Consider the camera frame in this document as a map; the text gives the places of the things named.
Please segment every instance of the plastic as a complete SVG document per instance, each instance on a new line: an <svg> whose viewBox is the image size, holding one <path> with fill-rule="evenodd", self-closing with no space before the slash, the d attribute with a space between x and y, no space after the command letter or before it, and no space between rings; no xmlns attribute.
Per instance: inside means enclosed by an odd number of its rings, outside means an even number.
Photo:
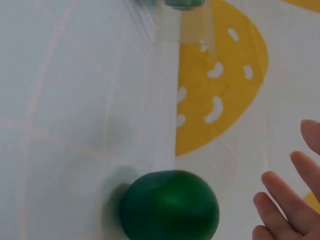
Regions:
<svg viewBox="0 0 320 240"><path fill-rule="evenodd" d="M151 43L207 46L214 57L211 0L125 0L132 20Z"/></svg>

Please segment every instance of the green ball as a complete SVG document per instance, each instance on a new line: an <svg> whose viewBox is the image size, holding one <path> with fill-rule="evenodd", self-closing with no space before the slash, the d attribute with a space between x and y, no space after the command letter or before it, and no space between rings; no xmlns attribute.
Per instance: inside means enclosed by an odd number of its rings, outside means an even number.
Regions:
<svg viewBox="0 0 320 240"><path fill-rule="evenodd" d="M171 7L200 7L204 0L164 0L165 4Z"/></svg>
<svg viewBox="0 0 320 240"><path fill-rule="evenodd" d="M210 240L218 228L219 206L200 177L181 170L160 171L129 187L119 218L130 240Z"/></svg>

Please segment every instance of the white surface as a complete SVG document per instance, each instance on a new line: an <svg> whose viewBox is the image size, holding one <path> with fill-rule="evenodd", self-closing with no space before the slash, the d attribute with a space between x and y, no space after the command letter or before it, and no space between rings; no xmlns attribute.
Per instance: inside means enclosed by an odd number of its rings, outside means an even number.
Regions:
<svg viewBox="0 0 320 240"><path fill-rule="evenodd" d="M173 168L179 46L124 1L0 2L1 240L102 239L115 189Z"/></svg>
<svg viewBox="0 0 320 240"><path fill-rule="evenodd" d="M302 150L315 157L301 137L300 121L320 120L320 14L280 0L228 2L262 33L267 75L252 105L227 132L176 164L205 178L216 192L221 222L214 239L250 240L261 223L252 199L265 190L264 171L276 171L302 197L309 191L289 153Z"/></svg>

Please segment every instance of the finger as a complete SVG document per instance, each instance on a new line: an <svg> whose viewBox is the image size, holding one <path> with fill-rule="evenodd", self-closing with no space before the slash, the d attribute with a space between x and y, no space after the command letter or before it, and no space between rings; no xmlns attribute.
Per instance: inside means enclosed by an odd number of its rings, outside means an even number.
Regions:
<svg viewBox="0 0 320 240"><path fill-rule="evenodd" d="M290 157L297 172L320 202L320 167L303 152L295 151Z"/></svg>
<svg viewBox="0 0 320 240"><path fill-rule="evenodd" d="M253 202L266 229L275 239L300 239L299 234L291 228L288 221L281 214L277 206L271 201L266 193L257 193L253 198Z"/></svg>
<svg viewBox="0 0 320 240"><path fill-rule="evenodd" d="M318 214L280 177L274 172L266 172L262 175L262 182L296 231L305 236L315 227Z"/></svg>
<svg viewBox="0 0 320 240"><path fill-rule="evenodd" d="M252 240L274 240L274 238L264 226L256 226L252 231Z"/></svg>
<svg viewBox="0 0 320 240"><path fill-rule="evenodd" d="M300 131L308 147L320 155L320 123L314 120L302 120Z"/></svg>

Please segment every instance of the yellow shape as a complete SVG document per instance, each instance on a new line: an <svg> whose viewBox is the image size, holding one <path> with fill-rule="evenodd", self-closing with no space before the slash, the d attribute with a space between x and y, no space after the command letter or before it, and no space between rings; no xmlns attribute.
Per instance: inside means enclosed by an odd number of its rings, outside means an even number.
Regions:
<svg viewBox="0 0 320 240"><path fill-rule="evenodd" d="M320 214L320 204L312 192L309 192L305 196L304 201L309 204L318 214Z"/></svg>
<svg viewBox="0 0 320 240"><path fill-rule="evenodd" d="M176 156L226 131L255 98L268 68L268 53L256 26L232 5L212 2L216 59L199 45L180 47Z"/></svg>
<svg viewBox="0 0 320 240"><path fill-rule="evenodd" d="M282 0L282 1L292 5L296 5L301 8L305 8L305 9L320 13L319 0Z"/></svg>

